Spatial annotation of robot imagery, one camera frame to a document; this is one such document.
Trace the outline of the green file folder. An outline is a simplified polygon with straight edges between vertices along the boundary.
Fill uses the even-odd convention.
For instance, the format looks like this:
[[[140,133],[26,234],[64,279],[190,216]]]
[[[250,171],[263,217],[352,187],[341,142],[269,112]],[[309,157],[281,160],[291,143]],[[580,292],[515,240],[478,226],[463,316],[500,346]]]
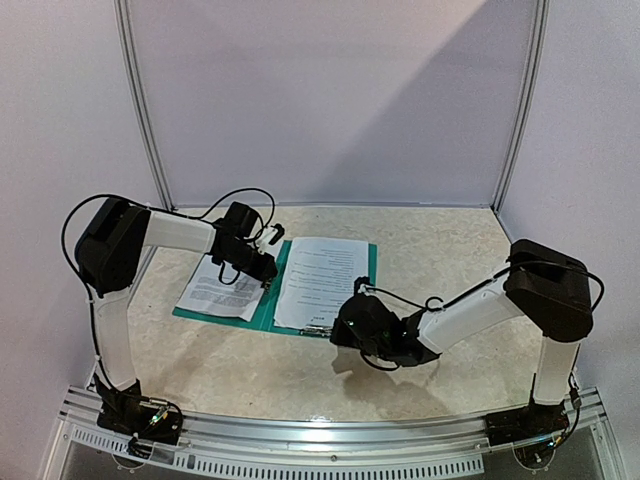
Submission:
[[[275,247],[269,247],[267,249],[267,253],[274,256],[276,261],[276,266],[278,269],[277,276],[272,280],[273,285],[269,291],[265,291],[263,294],[260,303],[253,315],[253,318],[249,322],[242,321],[240,319],[232,319],[232,318],[218,318],[218,317],[205,317],[200,314],[190,314],[190,315],[175,315],[174,309],[173,314],[178,317],[206,321],[210,323],[217,323],[222,325],[229,325],[238,328],[250,329],[250,330],[258,330],[264,332],[275,332],[280,334],[288,334],[288,335],[296,335],[299,334],[299,330],[292,330],[286,328],[279,328],[274,325],[274,311],[275,305],[279,297],[279,289],[280,283],[282,281],[282,276],[284,273],[284,264],[285,264],[285,255],[289,249],[290,240],[282,240]],[[221,267],[221,272],[219,273],[219,279],[223,282],[224,270]]]

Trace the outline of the folder cover metal clip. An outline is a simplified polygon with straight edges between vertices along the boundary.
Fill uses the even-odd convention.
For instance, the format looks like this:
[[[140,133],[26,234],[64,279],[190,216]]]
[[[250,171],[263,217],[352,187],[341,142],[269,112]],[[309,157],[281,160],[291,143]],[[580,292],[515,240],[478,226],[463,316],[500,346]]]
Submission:
[[[330,337],[331,333],[331,326],[306,325],[299,330],[299,334],[305,336]]]

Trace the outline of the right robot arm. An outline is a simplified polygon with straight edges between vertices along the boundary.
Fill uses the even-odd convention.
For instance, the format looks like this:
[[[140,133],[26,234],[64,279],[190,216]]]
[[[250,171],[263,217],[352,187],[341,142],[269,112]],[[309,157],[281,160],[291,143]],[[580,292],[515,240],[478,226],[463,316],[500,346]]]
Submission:
[[[390,367],[416,367],[477,333],[525,317],[541,332],[542,346],[532,402],[518,412],[516,422],[524,435],[537,436],[554,422],[581,342],[593,329],[593,312],[602,297],[591,293],[592,284],[604,285],[581,261],[520,239],[511,245],[505,268],[454,299],[439,306],[427,303],[405,318],[373,295],[366,278],[357,279],[330,341]]]

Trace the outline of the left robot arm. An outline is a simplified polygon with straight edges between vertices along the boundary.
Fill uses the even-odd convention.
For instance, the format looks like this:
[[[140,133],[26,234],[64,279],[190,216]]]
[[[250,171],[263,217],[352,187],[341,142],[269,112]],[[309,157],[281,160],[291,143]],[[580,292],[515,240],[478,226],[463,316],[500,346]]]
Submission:
[[[239,202],[208,221],[115,195],[103,200],[78,239],[74,258],[89,296],[96,384],[105,394],[124,394],[111,403],[109,415],[126,433],[138,434],[148,426],[149,415],[144,406],[125,396],[140,393],[127,312],[143,251],[161,247],[208,255],[220,268],[231,267],[267,286],[278,274],[268,249],[282,239],[285,229]]]

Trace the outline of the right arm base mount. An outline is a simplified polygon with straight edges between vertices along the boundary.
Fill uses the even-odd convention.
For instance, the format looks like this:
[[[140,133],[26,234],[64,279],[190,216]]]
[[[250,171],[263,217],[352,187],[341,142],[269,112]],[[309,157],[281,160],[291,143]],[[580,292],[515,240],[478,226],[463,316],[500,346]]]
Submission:
[[[523,407],[489,413],[483,417],[484,433],[491,446],[546,439],[554,433],[560,437],[553,446],[565,441],[575,431],[579,412],[573,424],[564,404],[541,405],[530,400]]]

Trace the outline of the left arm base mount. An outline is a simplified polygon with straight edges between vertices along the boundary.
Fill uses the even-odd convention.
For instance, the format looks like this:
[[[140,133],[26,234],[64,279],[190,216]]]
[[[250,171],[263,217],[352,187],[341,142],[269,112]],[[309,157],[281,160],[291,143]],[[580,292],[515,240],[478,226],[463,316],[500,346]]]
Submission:
[[[168,400],[141,395],[136,389],[99,391],[102,406],[97,425],[138,440],[176,446],[184,415],[180,407]]]

